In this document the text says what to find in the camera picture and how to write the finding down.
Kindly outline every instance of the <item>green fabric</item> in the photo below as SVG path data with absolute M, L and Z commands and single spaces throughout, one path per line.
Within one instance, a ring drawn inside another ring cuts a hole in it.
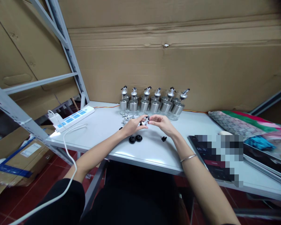
M 233 118 L 237 118 L 237 119 L 240 119 L 248 124 L 251 124 L 257 128 L 259 128 L 260 130 L 266 132 L 266 133 L 269 133 L 269 132 L 273 132 L 273 131 L 277 131 L 276 128 L 272 128 L 272 127 L 267 127 L 267 126 L 263 126 L 261 124 L 259 124 L 256 120 L 252 120 L 251 118 L 249 117 L 245 117 L 245 116 L 242 116 L 242 115 L 238 115 L 234 112 L 231 112 L 231 111 L 222 111 L 223 113 L 233 117 Z

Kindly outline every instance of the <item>hand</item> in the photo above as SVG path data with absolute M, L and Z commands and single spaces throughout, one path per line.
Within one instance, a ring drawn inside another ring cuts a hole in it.
M 172 138 L 174 134 L 178 133 L 176 128 L 166 116 L 157 114 L 150 116 L 149 124 L 159 127 L 170 138 Z
M 145 117 L 148 115 L 142 115 L 136 119 L 130 119 L 129 122 L 119 131 L 124 135 L 124 138 L 133 135 L 136 131 L 141 129 L 148 129 L 147 126 L 138 126 L 141 121 L 145 121 Z

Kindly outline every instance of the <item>floor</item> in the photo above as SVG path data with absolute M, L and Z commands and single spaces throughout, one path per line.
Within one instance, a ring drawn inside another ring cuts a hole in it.
M 70 155 L 76 160 L 77 153 L 69 150 Z M 0 224 L 10 224 L 22 217 L 43 199 L 53 184 L 62 179 L 68 172 L 70 166 L 57 155 L 46 164 L 41 173 L 27 187 L 6 188 L 0 195 Z M 97 168 L 91 170 L 92 178 Z M 84 179 L 83 187 L 86 192 L 91 179 Z M 100 189 L 104 186 L 104 178 L 101 181 Z
M 69 151 L 74 159 L 77 159 L 77 153 Z M 5 189 L 0 195 L 0 225 L 10 224 L 21 216 L 35 208 L 35 206 L 43 199 L 46 193 L 50 190 L 53 184 L 61 179 L 69 170 L 67 165 L 61 158 L 54 155 L 47 163 L 36 179 L 27 187 L 11 187 Z M 95 175 L 97 168 L 91 170 L 92 178 Z M 84 179 L 84 191 L 88 189 L 91 179 Z M 175 176 L 175 181 L 178 187 L 189 187 L 186 178 Z M 104 186 L 104 177 L 102 178 L 100 189 Z M 233 208 L 268 208 L 262 201 L 251 201 L 246 198 L 246 194 L 241 191 L 236 191 L 222 187 L 224 194 Z M 194 200 L 194 210 L 192 215 L 193 225 L 204 225 L 205 220 L 203 213 Z M 245 219 L 239 218 L 242 225 L 260 225 L 260 224 L 281 224 L 278 221 L 260 220 L 260 219 Z

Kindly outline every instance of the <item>orange wire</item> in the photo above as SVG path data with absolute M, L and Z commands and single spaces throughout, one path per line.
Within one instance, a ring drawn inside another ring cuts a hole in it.
M 207 112 L 198 112 L 198 111 L 192 111 L 192 110 L 184 110 L 184 111 L 193 112 L 193 113 L 204 113 L 204 114 L 208 114 Z
M 94 108 L 114 108 L 114 107 L 118 107 L 118 106 L 120 106 L 120 105 L 112 106 L 112 107 L 103 106 L 103 107 L 94 107 Z
M 114 107 L 118 107 L 118 106 L 120 106 L 120 105 L 112 106 L 112 107 L 103 106 L 103 107 L 94 107 L 94 108 L 114 108 Z M 186 112 L 193 112 L 193 113 L 204 113 L 204 114 L 208 114 L 207 112 L 199 112 L 199 111 L 192 111 L 192 110 L 183 110 L 183 111 L 186 111 Z

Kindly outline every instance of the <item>blue tape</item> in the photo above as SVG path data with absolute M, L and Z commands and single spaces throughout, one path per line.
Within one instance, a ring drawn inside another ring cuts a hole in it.
M 30 178 L 32 175 L 32 172 L 30 172 L 30 171 L 8 166 L 6 164 L 4 164 L 4 165 L 0 164 L 0 171 L 22 176 L 22 177 L 26 177 L 26 178 Z
M 5 173 L 10 173 L 10 174 L 14 174 L 14 175 L 18 175 L 18 176 L 22 176 L 22 177 L 26 177 L 29 178 L 32 175 L 32 172 L 28 171 L 28 170 L 23 170 L 23 169 L 19 169 L 16 167 L 12 167 L 12 166 L 8 166 L 6 165 L 6 163 L 11 160 L 15 155 L 17 155 L 20 151 L 22 151 L 27 145 L 29 145 L 33 140 L 35 139 L 35 137 L 31 138 L 29 141 L 27 141 L 22 147 L 20 147 L 17 151 L 15 151 L 13 154 L 11 154 L 9 157 L 6 158 L 6 160 L 4 160 L 1 164 L 0 164 L 0 171 L 5 172 Z

